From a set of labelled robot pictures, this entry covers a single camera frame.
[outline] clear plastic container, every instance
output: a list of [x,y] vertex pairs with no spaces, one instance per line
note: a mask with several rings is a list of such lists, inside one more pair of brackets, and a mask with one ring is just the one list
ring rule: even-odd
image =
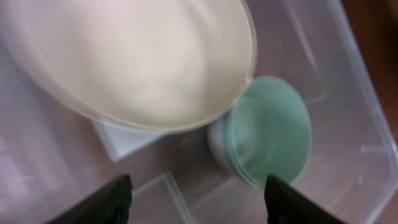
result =
[[396,144],[336,0],[248,0],[256,75],[288,81],[305,100],[313,148],[293,183],[348,223],[373,223],[397,188]]

